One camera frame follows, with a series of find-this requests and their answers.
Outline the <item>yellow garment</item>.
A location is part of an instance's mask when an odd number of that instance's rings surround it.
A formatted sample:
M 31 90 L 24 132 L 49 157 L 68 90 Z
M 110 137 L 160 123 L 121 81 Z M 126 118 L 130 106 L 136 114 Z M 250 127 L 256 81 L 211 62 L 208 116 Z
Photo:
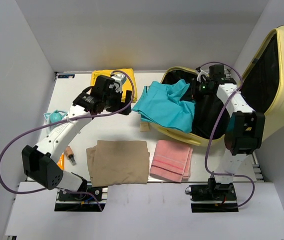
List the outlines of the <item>yellow garment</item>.
M 120 68 L 120 69 L 116 69 L 116 70 L 113 70 L 113 69 L 95 70 L 91 74 L 90 85 L 93 86 L 95 84 L 98 76 L 104 75 L 104 76 L 107 76 L 107 77 L 111 77 L 111 73 L 114 72 L 114 71 L 125 72 L 131 78 L 131 80 L 133 82 L 133 86 L 134 86 L 134 97 L 133 97 L 132 102 L 135 103 L 137 101 L 137 85 L 136 85 L 136 81 L 135 81 L 135 77 L 134 77 L 134 71 L 133 71 L 132 68 Z M 132 91 L 132 84 L 129 81 L 129 79 L 127 79 L 126 82 L 124 83 L 122 90 L 123 90 L 122 102 L 124 102 L 125 97 L 126 97 L 126 95 L 125 95 L 126 91 Z

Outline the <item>beige cosmetic tube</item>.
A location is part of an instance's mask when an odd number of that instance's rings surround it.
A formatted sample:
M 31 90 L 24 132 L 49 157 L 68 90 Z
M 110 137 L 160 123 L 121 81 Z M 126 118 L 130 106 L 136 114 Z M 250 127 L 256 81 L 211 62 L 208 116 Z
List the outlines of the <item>beige cosmetic tube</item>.
M 140 122 L 140 132 L 148 132 L 150 130 L 149 123 L 145 121 Z

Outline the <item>teal garment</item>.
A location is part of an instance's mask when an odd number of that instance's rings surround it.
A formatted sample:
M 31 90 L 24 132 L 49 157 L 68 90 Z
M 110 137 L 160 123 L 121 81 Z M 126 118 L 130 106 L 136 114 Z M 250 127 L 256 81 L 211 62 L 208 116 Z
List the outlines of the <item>teal garment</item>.
M 161 84 L 153 81 L 145 86 L 133 111 L 141 115 L 144 122 L 158 124 L 184 133 L 192 131 L 195 116 L 195 102 L 181 100 L 189 89 L 184 79 L 175 84 Z

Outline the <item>beige garment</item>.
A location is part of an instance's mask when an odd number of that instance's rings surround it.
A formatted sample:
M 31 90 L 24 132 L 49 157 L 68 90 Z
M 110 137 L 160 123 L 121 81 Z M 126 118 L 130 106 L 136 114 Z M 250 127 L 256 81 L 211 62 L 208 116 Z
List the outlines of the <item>beige garment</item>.
M 121 184 L 146 184 L 149 176 L 147 143 L 140 140 L 98 140 L 86 149 L 93 187 Z

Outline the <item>pink striped towel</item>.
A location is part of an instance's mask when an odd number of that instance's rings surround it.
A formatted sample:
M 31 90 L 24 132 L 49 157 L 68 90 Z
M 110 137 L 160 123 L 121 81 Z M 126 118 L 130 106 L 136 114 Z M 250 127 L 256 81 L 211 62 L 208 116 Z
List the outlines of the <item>pink striped towel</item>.
M 191 175 L 191 158 L 193 149 L 190 145 L 169 141 L 157 141 L 150 175 L 166 181 L 181 183 Z

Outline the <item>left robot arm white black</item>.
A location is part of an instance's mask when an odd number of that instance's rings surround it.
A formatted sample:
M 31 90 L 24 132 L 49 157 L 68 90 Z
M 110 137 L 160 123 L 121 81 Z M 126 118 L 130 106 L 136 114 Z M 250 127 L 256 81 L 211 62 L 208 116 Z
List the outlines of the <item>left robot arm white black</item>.
M 61 154 L 80 131 L 94 118 L 131 113 L 135 90 L 123 91 L 125 83 L 132 79 L 123 71 L 116 70 L 111 76 L 100 75 L 95 84 L 85 88 L 72 102 L 66 116 L 35 146 L 22 150 L 24 173 L 47 190 L 62 189 L 81 200 L 87 195 L 87 180 L 62 170 L 58 165 Z

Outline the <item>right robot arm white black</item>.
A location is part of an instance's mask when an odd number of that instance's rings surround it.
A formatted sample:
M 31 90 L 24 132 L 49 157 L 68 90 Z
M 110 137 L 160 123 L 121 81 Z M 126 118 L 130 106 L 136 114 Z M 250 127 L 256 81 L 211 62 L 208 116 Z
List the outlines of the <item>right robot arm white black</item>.
M 260 148 L 265 115 L 249 106 L 240 92 L 241 86 L 233 78 L 226 77 L 223 64 L 211 62 L 208 72 L 200 67 L 196 68 L 196 72 L 197 78 L 192 82 L 194 96 L 214 96 L 223 103 L 213 130 L 217 129 L 224 112 L 230 117 L 224 134 L 225 153 L 216 170 L 211 172 L 215 182 L 207 187 L 208 195 L 217 200 L 233 183 L 242 162 Z

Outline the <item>teal cat-ear headphones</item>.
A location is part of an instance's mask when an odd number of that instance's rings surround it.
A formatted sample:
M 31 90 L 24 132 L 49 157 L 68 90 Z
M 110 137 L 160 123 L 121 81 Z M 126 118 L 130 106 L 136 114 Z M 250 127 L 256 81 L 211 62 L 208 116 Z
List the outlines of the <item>teal cat-ear headphones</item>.
M 67 112 L 63 110 L 55 110 L 53 112 L 46 112 L 43 114 L 44 119 L 46 120 L 47 124 L 56 123 L 58 121 L 61 121 L 65 116 Z

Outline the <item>pale yellow suitcase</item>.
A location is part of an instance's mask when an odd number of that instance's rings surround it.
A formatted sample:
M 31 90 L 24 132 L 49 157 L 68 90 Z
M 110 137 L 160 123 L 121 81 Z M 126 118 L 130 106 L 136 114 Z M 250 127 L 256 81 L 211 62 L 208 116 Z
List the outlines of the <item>pale yellow suitcase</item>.
M 228 149 L 257 149 L 284 126 L 284 25 L 266 36 L 238 80 L 225 65 L 209 71 L 173 67 L 143 89 L 134 106 L 141 120 L 186 144 L 224 140 Z

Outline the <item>small beige bottle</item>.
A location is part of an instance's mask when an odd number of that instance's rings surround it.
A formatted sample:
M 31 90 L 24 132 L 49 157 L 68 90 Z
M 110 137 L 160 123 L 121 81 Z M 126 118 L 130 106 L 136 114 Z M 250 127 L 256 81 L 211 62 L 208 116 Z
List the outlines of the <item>small beige bottle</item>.
M 75 161 L 75 158 L 74 158 L 74 152 L 73 152 L 73 150 L 71 149 L 70 146 L 67 146 L 65 148 L 64 154 L 66 155 L 66 157 L 69 159 L 69 161 L 71 162 L 71 164 L 73 166 L 76 165 L 76 161 Z

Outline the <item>orange tube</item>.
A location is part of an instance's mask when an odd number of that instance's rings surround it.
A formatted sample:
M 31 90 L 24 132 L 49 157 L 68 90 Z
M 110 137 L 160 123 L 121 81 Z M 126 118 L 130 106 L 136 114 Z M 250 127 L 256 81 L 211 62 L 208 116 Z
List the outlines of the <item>orange tube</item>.
M 61 170 L 64 170 L 64 153 L 61 154 L 58 162 L 57 162 L 57 165 L 59 166 L 59 168 Z

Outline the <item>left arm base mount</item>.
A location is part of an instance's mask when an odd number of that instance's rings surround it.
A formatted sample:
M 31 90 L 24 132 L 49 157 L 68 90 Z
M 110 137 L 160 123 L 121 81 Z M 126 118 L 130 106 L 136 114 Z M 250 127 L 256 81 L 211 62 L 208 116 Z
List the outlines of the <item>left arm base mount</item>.
M 87 193 L 74 194 L 59 189 L 55 201 L 55 212 L 102 212 L 107 201 L 108 187 L 92 187 L 87 184 Z

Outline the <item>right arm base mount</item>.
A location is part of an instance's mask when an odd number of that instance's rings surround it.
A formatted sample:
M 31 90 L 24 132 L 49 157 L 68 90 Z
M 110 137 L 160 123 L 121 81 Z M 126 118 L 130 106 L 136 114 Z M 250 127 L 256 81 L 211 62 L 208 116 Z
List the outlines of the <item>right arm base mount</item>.
M 234 185 L 223 184 L 209 186 L 209 184 L 189 185 L 185 194 L 189 195 L 192 213 L 235 213 L 239 211 Z

